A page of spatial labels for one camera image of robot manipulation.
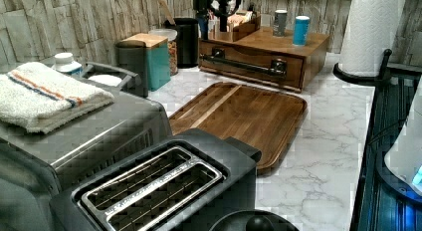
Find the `white towel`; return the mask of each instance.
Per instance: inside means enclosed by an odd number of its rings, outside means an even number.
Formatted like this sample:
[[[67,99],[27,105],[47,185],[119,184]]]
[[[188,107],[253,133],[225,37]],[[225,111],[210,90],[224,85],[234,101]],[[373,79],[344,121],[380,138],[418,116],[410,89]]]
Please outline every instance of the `white towel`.
[[[33,62],[0,75],[0,119],[27,132],[48,133],[112,103],[111,93]]]

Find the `paper towel holder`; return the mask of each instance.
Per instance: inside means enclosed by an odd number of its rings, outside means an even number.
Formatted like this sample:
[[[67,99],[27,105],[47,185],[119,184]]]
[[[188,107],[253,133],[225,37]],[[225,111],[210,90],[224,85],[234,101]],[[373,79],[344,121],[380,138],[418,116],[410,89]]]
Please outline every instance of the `paper towel holder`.
[[[391,74],[387,68],[387,64],[392,53],[393,52],[390,49],[384,50],[384,57],[382,58],[379,74],[376,77],[361,77],[347,74],[341,68],[338,67],[338,63],[334,65],[334,69],[332,70],[332,72],[339,79],[351,84],[370,87],[382,87],[386,85],[391,79]]]

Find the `white countertop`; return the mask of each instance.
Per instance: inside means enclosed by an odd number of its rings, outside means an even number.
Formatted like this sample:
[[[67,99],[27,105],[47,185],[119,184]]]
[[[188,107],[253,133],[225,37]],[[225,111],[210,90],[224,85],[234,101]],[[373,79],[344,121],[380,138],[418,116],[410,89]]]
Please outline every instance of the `white countertop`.
[[[274,212],[301,231],[348,230],[357,188],[374,88],[336,78],[339,55],[327,54],[325,66],[301,94],[308,112],[279,167],[257,179],[256,208]],[[179,74],[149,99],[171,116],[210,85],[242,81],[179,69]],[[272,91],[278,89],[248,84]]]

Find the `rustic wood wall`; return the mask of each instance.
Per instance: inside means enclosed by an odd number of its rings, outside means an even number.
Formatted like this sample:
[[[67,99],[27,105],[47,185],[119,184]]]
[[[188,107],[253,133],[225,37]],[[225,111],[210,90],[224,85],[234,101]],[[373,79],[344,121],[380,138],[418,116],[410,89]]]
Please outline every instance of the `rustic wood wall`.
[[[390,61],[422,67],[422,0],[406,0]]]
[[[167,0],[175,17],[193,17],[192,0]],[[351,0],[244,0],[263,18],[287,8],[288,29],[297,15],[311,17],[311,32],[330,34],[328,51],[339,53]],[[0,0],[0,72],[29,61],[72,52],[81,63],[115,63],[115,42],[158,27],[156,0]],[[391,61],[422,66],[422,0],[406,0]]]
[[[167,1],[173,14],[193,15],[192,0]],[[113,64],[115,42],[164,18],[157,0],[0,0],[0,66],[51,61],[64,51],[82,63]]]
[[[310,32],[330,34],[328,50],[340,52],[351,0],[245,0],[244,5],[251,2],[264,16],[273,17],[277,9],[287,9],[287,29],[294,28],[296,16],[309,16]]]
[[[287,9],[287,29],[294,28],[296,16],[310,16],[310,31],[330,34],[328,51],[340,53],[351,0],[244,0],[245,6],[251,2],[264,18]],[[422,0],[406,0],[392,49],[391,62],[422,66]]]

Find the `mug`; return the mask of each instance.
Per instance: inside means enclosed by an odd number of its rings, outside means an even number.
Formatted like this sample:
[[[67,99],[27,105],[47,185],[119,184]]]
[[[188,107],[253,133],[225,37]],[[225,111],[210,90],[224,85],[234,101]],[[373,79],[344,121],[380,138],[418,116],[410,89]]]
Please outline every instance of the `mug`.
[[[303,46],[307,42],[308,28],[310,26],[310,17],[298,16],[295,21],[295,32],[293,35],[293,44]]]
[[[287,10],[276,10],[274,15],[273,36],[285,36],[286,21],[288,18]]]

